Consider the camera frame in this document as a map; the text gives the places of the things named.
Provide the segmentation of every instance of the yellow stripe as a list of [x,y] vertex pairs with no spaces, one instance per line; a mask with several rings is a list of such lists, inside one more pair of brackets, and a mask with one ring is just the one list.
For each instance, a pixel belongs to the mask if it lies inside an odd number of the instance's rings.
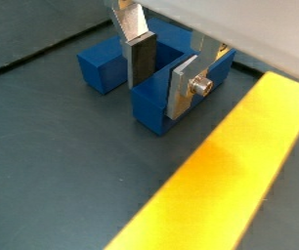
[[233,249],[297,137],[299,83],[269,72],[105,249]]

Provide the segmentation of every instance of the gray table surface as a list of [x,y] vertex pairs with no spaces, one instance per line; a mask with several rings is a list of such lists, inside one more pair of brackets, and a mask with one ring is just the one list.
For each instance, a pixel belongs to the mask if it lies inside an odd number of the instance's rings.
[[107,20],[103,0],[0,0],[0,68]]
[[[0,75],[0,250],[101,249],[257,80],[232,69],[160,138],[132,117],[127,85],[103,96],[84,82],[76,54],[113,34]],[[299,142],[240,249],[299,249]]]

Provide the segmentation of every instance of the white panel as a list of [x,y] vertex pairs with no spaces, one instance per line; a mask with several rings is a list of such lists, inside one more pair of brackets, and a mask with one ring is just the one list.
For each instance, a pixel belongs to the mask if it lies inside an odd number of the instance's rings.
[[139,0],[299,78],[297,0]]

